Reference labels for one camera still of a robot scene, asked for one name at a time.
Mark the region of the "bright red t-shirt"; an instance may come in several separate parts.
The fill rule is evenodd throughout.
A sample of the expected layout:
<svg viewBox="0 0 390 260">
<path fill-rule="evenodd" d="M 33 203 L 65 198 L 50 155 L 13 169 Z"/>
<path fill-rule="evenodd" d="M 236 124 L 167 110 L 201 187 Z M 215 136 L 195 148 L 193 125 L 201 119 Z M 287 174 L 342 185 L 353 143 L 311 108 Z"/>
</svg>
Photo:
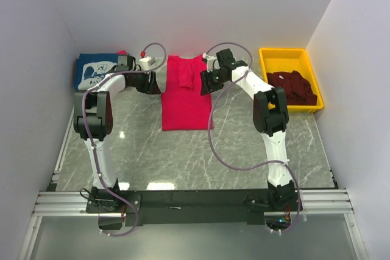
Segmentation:
<svg viewBox="0 0 390 260">
<path fill-rule="evenodd" d="M 200 94 L 200 73 L 207 69 L 201 56 L 181 58 L 170 55 L 166 69 L 166 88 L 161 93 L 163 131 L 206 130 L 212 103 L 209 94 Z"/>
</svg>

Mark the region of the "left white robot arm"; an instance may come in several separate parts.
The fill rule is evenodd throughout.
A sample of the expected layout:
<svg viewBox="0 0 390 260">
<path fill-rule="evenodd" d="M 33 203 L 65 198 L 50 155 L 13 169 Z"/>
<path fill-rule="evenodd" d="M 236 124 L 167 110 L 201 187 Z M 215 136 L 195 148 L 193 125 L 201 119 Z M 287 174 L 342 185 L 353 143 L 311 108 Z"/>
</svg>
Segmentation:
<svg viewBox="0 0 390 260">
<path fill-rule="evenodd" d="M 118 178 L 112 168 L 108 136 L 113 130 L 112 97 L 132 87 L 144 94 L 160 94 L 155 58 L 119 55 L 109 71 L 74 96 L 74 131 L 87 147 L 93 171 L 93 187 L 88 191 L 87 211 L 119 211 L 122 201 Z"/>
</svg>

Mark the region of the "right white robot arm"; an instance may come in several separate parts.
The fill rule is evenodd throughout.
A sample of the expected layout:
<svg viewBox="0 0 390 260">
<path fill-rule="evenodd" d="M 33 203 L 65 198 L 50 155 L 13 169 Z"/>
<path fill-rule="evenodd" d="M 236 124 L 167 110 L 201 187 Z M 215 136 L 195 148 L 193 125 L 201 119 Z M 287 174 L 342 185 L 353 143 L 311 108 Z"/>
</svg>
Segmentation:
<svg viewBox="0 0 390 260">
<path fill-rule="evenodd" d="M 298 183 L 289 168 L 286 151 L 286 129 L 289 122 L 286 94 L 283 88 L 274 87 L 259 76 L 250 66 L 236 60 L 230 49 L 224 49 L 210 56 L 202 55 L 202 61 L 207 65 L 200 73 L 200 95 L 205 96 L 223 89 L 225 83 L 229 86 L 239 86 L 252 99 L 252 120 L 257 132 L 260 133 L 266 149 L 267 160 L 252 167 L 233 167 L 218 155 L 211 138 L 211 122 L 215 105 L 212 106 L 208 118 L 208 142 L 214 157 L 225 167 L 237 171 L 253 170 L 261 166 L 268 167 L 268 199 L 266 204 L 273 210 L 280 211 L 298 200 L 296 187 Z"/>
</svg>

